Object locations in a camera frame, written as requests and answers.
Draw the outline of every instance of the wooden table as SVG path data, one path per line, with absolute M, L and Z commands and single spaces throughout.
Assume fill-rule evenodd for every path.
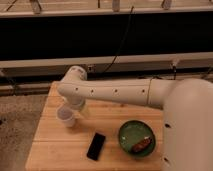
M 86 118 L 76 112 L 77 122 L 66 128 L 56 119 L 57 108 L 63 103 L 52 84 L 32 148 L 26 171 L 160 171 L 162 157 L 162 113 L 150 108 L 103 101 L 87 101 Z M 118 144 L 120 126 L 132 119 L 142 120 L 153 129 L 157 145 L 146 158 L 127 155 Z M 86 157 L 94 133 L 106 136 L 99 161 Z

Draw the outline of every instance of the black smartphone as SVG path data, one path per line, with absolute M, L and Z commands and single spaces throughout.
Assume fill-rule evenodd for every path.
M 93 160 L 98 160 L 101 148 L 105 141 L 105 136 L 99 133 L 95 133 L 92 143 L 90 144 L 89 150 L 87 152 L 87 157 Z

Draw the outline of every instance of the paper cup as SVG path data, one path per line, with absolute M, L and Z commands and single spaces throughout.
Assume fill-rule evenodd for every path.
M 57 118 L 66 126 L 73 127 L 75 116 L 73 111 L 66 105 L 61 106 L 57 111 Z

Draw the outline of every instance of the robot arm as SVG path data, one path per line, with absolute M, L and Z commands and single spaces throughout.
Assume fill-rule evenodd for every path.
M 71 67 L 60 82 L 58 91 L 73 107 L 84 99 L 97 99 L 162 108 L 165 97 L 176 81 L 157 79 L 125 79 L 86 81 L 83 68 Z
M 71 67 L 58 91 L 73 109 L 85 98 L 163 109 L 163 171 L 213 171 L 213 84 L 136 79 L 86 81 L 81 67 Z

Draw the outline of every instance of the floor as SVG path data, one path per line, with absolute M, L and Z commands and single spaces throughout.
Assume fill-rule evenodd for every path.
M 24 171 L 46 97 L 0 97 L 0 171 Z

